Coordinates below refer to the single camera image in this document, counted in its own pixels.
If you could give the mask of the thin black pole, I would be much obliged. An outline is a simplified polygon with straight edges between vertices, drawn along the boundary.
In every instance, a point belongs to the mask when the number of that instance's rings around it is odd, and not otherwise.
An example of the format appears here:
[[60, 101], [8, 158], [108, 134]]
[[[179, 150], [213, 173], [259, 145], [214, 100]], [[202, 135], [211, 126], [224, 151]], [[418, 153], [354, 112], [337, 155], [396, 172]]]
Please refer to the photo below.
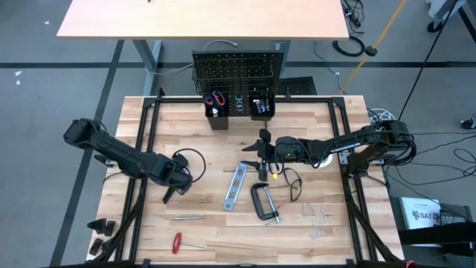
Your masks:
[[449, 8], [448, 15], [447, 15], [447, 17], [441, 22], [441, 27], [440, 27], [440, 29], [439, 29], [439, 31], [438, 31], [438, 34], [436, 35], [436, 37], [435, 37], [435, 39], [434, 39], [434, 41], [433, 41], [433, 43], [432, 43], [432, 45], [431, 45], [431, 47], [430, 47], [430, 49], [429, 49], [429, 51], [428, 51], [428, 53], [427, 53], [427, 55], [426, 55], [426, 57], [425, 57], [425, 59], [424, 59], [422, 65], [421, 65], [421, 67], [420, 67], [420, 70], [419, 70], [419, 72], [418, 72], [418, 74], [417, 74], [417, 76], [416, 76], [416, 79], [415, 79], [415, 81], [414, 81], [414, 84], [412, 85], [411, 90], [409, 91], [409, 93], [408, 93], [408, 95], [407, 95], [407, 97], [406, 97], [406, 99], [405, 99], [405, 102], [404, 102], [404, 104], [403, 104], [403, 107], [401, 108], [400, 113], [399, 113], [399, 117], [398, 117], [398, 120], [399, 120], [399, 121], [402, 119], [402, 117], [403, 117], [403, 115], [404, 115], [404, 113], [405, 113], [405, 109], [406, 109], [406, 107], [407, 107], [407, 105], [408, 105], [408, 103], [409, 103], [409, 101], [410, 101], [410, 99], [411, 99], [411, 97], [412, 97], [412, 95], [413, 95], [413, 93], [414, 93], [416, 87], [417, 87], [417, 84], [418, 84], [418, 82], [419, 82], [419, 79], [421, 78], [421, 75], [422, 75], [422, 73], [423, 73], [423, 70], [424, 70], [424, 69], [427, 67], [427, 65], [428, 65], [428, 60], [429, 60], [429, 58], [430, 58], [432, 52], [434, 51], [434, 48], [435, 48], [435, 46], [436, 46], [436, 44], [437, 44], [437, 42], [438, 42], [438, 40], [439, 40], [439, 38], [440, 38], [442, 32], [444, 31], [443, 29], [445, 28], [445, 26], [446, 26], [446, 24], [447, 24], [447, 22], [448, 22], [448, 20], [449, 20], [449, 18], [450, 18], [450, 16], [451, 16], [451, 13], [453, 12], [453, 10], [455, 9], [455, 6], [456, 6], [457, 3], [459, 2], [459, 0], [447, 0], [447, 1], [451, 1], [451, 6], [450, 6], [450, 8]]

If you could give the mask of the black stand leg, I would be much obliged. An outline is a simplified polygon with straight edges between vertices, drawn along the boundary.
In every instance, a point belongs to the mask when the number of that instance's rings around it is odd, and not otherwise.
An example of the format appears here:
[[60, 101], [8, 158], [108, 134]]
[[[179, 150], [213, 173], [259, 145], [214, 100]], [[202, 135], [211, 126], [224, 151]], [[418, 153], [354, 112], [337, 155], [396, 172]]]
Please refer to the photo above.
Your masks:
[[461, 19], [463, 20], [466, 29], [470, 33], [471, 36], [476, 36], [476, 28], [472, 25], [467, 13], [465, 12], [463, 7], [458, 9], [458, 13], [460, 14]]

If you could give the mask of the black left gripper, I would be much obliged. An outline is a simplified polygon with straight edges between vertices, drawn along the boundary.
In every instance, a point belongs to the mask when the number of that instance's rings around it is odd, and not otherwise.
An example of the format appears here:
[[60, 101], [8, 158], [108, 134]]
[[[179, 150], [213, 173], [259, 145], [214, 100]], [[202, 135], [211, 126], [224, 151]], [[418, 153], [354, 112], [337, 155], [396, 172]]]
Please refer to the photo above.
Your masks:
[[163, 154], [156, 156], [156, 160], [148, 169], [148, 178], [158, 185], [168, 186], [162, 199], [163, 204], [167, 204], [176, 191], [185, 194], [190, 189], [193, 180], [186, 171], [186, 167], [179, 167]]

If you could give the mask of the white tape roll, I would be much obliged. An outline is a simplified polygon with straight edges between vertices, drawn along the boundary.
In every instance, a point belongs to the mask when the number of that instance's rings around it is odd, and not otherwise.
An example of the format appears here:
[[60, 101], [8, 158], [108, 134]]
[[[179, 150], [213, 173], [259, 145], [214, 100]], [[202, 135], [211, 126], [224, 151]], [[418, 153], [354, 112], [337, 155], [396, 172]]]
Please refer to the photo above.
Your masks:
[[328, 165], [330, 165], [332, 163], [332, 158], [333, 158], [333, 155], [330, 154], [330, 155], [324, 157], [322, 160], [319, 160], [318, 162], [316, 162], [313, 165], [313, 167], [316, 168], [316, 169], [325, 168], [325, 167], [327, 167]]

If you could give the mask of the black safety glasses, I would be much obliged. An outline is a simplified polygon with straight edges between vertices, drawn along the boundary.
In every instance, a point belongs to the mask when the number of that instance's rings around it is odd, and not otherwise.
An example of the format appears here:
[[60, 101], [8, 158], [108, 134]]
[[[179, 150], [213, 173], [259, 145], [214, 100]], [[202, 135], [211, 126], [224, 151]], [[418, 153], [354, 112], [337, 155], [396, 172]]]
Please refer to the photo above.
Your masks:
[[285, 167], [277, 177], [283, 179], [284, 186], [289, 189], [289, 201], [298, 201], [303, 189], [303, 180], [300, 174], [293, 168]]

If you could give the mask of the black aluminium table frame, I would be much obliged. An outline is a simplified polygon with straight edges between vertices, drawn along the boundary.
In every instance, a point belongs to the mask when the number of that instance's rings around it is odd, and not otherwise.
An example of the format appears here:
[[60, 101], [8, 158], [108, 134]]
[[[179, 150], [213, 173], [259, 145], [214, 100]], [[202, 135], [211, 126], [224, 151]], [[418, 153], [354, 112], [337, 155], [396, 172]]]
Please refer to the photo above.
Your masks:
[[[155, 267], [344, 265], [355, 258], [356, 245], [351, 237], [337, 159], [320, 170], [307, 165], [289, 166], [303, 180], [302, 193], [296, 202], [289, 201], [289, 189], [283, 179], [270, 181], [270, 193], [281, 223], [267, 226], [267, 222], [257, 218], [250, 195], [251, 186], [257, 182], [254, 169], [248, 169], [245, 175], [234, 210], [225, 211], [223, 205], [239, 162], [256, 159], [255, 153], [242, 149], [256, 141], [260, 129], [269, 129], [274, 138], [290, 135], [324, 140], [348, 130], [355, 131], [367, 122], [361, 96], [299, 96], [280, 98], [270, 122], [231, 118], [227, 130], [214, 131], [199, 98], [164, 97], [159, 108], [154, 151], [167, 156], [180, 151], [188, 158], [190, 170], [199, 181], [185, 195], [174, 195], [167, 204], [162, 202], [165, 188], [148, 184], [139, 238], [134, 240], [133, 230], [127, 231], [123, 256], [128, 257], [130, 249], [136, 247], [136, 262], [148, 259]], [[304, 203], [314, 207], [315, 216], [302, 215]], [[313, 240], [309, 237], [315, 233], [312, 220], [322, 219], [322, 205], [327, 222], [318, 224], [321, 237]], [[205, 215], [206, 220], [172, 221], [173, 217], [182, 215]], [[183, 234], [185, 243], [206, 249], [182, 246], [174, 255], [172, 245], [177, 232]]]

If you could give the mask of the beige wooden desk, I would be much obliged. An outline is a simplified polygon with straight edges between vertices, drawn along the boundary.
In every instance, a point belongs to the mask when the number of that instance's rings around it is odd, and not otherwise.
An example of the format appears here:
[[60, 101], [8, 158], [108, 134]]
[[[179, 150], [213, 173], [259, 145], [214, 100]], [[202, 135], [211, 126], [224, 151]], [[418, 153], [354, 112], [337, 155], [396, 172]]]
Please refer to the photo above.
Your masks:
[[347, 39], [339, 0], [72, 0], [57, 32], [81, 39]]

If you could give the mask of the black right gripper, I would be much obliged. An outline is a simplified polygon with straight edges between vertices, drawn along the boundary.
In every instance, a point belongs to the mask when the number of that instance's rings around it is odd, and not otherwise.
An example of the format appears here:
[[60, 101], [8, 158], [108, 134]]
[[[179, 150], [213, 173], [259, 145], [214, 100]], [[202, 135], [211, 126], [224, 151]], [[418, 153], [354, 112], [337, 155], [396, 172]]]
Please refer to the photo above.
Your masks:
[[259, 151], [261, 162], [242, 161], [244, 165], [253, 167], [258, 172], [259, 180], [267, 181], [268, 172], [274, 177], [285, 168], [285, 164], [299, 162], [300, 145], [296, 138], [284, 136], [276, 140], [276, 145], [257, 139], [252, 145], [242, 149], [243, 152]]

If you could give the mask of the black cart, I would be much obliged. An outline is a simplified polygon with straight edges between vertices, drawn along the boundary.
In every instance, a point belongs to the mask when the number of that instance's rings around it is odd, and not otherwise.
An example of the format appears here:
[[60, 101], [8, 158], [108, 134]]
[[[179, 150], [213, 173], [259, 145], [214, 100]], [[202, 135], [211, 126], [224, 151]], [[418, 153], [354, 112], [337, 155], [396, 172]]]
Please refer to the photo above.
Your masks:
[[439, 226], [406, 229], [399, 198], [392, 197], [390, 203], [402, 244], [439, 247], [446, 254], [476, 257], [476, 219], [467, 205], [440, 203]]

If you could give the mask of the white stand base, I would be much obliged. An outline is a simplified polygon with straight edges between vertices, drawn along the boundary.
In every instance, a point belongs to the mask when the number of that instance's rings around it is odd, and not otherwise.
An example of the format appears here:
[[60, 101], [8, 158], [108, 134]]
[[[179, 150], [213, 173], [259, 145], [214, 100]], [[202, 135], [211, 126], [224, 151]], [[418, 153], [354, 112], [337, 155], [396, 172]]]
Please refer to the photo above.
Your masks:
[[466, 2], [467, 0], [425, 0], [429, 6], [428, 15], [435, 23], [453, 16]]

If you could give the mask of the red and blue scissors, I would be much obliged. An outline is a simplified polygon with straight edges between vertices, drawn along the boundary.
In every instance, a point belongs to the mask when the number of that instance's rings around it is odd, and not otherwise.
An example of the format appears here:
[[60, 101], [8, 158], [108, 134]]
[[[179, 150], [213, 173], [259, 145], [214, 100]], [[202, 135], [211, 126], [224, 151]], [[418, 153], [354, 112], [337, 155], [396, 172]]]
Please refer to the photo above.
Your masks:
[[205, 95], [204, 102], [208, 106], [224, 108], [226, 104], [226, 99], [222, 93], [213, 91]]

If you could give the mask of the blue spirit level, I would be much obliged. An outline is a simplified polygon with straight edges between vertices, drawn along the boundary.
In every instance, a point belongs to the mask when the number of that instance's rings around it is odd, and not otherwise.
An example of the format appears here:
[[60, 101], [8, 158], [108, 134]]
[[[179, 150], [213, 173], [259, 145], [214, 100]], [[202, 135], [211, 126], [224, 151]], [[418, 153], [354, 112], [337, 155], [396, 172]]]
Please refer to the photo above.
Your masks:
[[247, 165], [244, 164], [243, 162], [240, 162], [234, 172], [233, 178], [230, 183], [230, 187], [225, 197], [225, 202], [224, 202], [225, 211], [232, 211], [234, 209], [234, 206], [237, 202], [239, 191], [245, 179], [246, 171], [247, 171]]

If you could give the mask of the tall black pegboard bin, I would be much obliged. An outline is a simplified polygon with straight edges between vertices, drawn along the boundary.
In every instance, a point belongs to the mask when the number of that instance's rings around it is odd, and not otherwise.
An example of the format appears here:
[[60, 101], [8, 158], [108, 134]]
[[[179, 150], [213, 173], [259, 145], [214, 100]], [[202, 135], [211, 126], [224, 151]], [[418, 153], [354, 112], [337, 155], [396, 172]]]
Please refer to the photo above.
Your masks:
[[[229, 118], [229, 111], [227, 102], [224, 108], [217, 108], [208, 106], [205, 104], [205, 116], [208, 119], [210, 127], [212, 130], [227, 130], [228, 129], [228, 118]], [[212, 108], [217, 108], [219, 110], [218, 115], [214, 115], [212, 113]]]

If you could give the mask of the white printed booklet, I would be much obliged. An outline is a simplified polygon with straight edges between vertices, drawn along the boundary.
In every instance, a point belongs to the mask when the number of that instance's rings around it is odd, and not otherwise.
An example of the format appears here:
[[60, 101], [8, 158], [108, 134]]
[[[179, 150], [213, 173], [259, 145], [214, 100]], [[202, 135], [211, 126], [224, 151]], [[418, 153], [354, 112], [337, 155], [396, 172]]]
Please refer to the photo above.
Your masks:
[[400, 197], [399, 203], [406, 229], [422, 229], [440, 225], [439, 200]]

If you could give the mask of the short black pegboard bin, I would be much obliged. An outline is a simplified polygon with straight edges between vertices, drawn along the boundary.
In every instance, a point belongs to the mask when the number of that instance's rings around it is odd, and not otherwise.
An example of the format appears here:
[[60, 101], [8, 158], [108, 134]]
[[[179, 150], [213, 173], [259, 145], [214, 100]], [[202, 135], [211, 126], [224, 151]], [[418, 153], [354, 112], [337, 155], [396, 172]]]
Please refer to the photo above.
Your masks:
[[[258, 111], [254, 100], [261, 101], [262, 99], [269, 99], [270, 111], [261, 112]], [[269, 91], [253, 91], [249, 94], [249, 109], [251, 119], [253, 121], [270, 121], [275, 115], [275, 94]]]

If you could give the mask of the black C-clamp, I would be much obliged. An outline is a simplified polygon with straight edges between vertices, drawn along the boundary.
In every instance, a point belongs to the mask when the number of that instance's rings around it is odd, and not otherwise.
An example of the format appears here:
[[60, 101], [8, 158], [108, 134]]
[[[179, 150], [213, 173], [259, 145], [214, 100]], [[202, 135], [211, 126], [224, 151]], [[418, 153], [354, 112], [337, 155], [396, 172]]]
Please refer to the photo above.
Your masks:
[[[274, 205], [274, 200], [271, 197], [268, 187], [269, 187], [268, 183], [256, 183], [251, 186], [250, 192], [251, 192], [251, 198], [254, 205], [254, 209], [256, 211], [258, 218], [263, 221], [273, 219], [272, 222], [269, 222], [266, 224], [267, 226], [270, 226], [273, 224], [281, 223], [281, 219], [280, 219], [279, 212], [276, 209], [276, 206]], [[263, 210], [263, 205], [260, 201], [260, 197], [258, 194], [258, 190], [261, 188], [265, 191], [266, 197], [268, 199], [268, 203], [271, 207], [271, 212], [267, 214]]]

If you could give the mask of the black perforated pegboard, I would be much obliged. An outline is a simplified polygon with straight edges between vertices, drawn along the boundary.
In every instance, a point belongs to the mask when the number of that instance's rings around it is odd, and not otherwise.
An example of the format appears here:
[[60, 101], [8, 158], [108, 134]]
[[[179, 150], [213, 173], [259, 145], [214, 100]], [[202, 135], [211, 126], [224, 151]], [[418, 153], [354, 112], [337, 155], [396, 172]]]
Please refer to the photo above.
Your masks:
[[206, 117], [274, 117], [283, 52], [194, 51], [192, 56], [193, 81]]

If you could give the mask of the grey desk leg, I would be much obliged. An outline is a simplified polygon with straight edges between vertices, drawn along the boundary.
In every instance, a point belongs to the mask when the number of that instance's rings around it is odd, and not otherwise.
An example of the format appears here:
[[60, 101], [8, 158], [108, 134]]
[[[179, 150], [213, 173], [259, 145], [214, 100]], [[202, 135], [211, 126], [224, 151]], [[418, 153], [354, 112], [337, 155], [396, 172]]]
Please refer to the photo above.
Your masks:
[[281, 78], [285, 77], [286, 61], [289, 54], [290, 46], [291, 46], [290, 40], [277, 40], [274, 42], [274, 49], [276, 51], [280, 51], [283, 53], [283, 61], [282, 61], [282, 66], [280, 71]]
[[145, 39], [134, 39], [132, 43], [144, 63], [146, 72], [143, 95], [157, 95], [158, 63], [161, 56], [162, 41], [159, 39], [154, 41], [152, 48]]

